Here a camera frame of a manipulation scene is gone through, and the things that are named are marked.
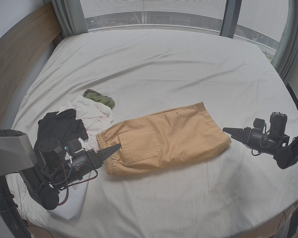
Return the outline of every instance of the wooden floor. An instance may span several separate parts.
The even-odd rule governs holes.
[[[244,234],[241,235],[237,235],[234,236],[233,238],[257,238],[257,237],[271,237],[273,236],[278,228],[278,224],[280,222],[280,220],[282,219],[282,222],[280,224],[280,226],[282,226],[284,224],[284,220],[285,217],[283,217],[283,213],[279,214],[278,216],[272,218],[271,220],[269,220],[268,222],[266,222],[265,224],[263,224],[262,226],[246,232]],[[42,228],[38,228],[38,227],[32,227],[34,226],[34,224],[32,223],[28,223],[29,225],[29,230],[35,235],[35,238],[65,238],[63,236],[57,235],[53,232],[51,232],[52,236],[44,229]],[[296,233],[293,238],[298,238],[298,233]]]

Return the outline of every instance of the black clothing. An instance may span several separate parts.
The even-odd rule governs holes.
[[[56,138],[62,146],[67,146],[69,141],[78,139],[87,140],[88,135],[82,120],[76,120],[76,110],[67,109],[57,115],[58,112],[48,112],[43,119],[38,121],[37,140],[34,152],[38,159],[38,165],[42,168],[44,162],[38,150],[38,143],[44,139]]]

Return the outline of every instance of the tan shorts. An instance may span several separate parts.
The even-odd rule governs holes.
[[[231,143],[203,102],[123,121],[96,135],[101,149],[121,143],[105,160],[108,174],[132,175],[213,158]]]

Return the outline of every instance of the mattress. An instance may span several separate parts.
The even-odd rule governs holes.
[[[220,128],[269,124],[298,112],[257,46],[226,37],[161,29],[106,31],[64,39],[25,95],[13,129],[37,138],[38,120],[88,88],[112,97],[114,120],[203,101]],[[31,199],[19,175],[7,177],[21,216],[66,237],[229,237],[253,229],[298,199],[298,165],[280,169],[233,140],[206,161],[88,183],[78,219],[64,220]]]

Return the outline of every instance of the green clothing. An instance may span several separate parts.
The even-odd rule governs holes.
[[[87,89],[84,93],[83,93],[83,97],[84,98],[88,98],[93,100],[94,102],[100,102],[102,104],[107,105],[110,108],[113,108],[113,106],[115,106],[115,102],[112,98],[109,98],[108,96],[103,96],[100,93],[92,90],[92,89]]]

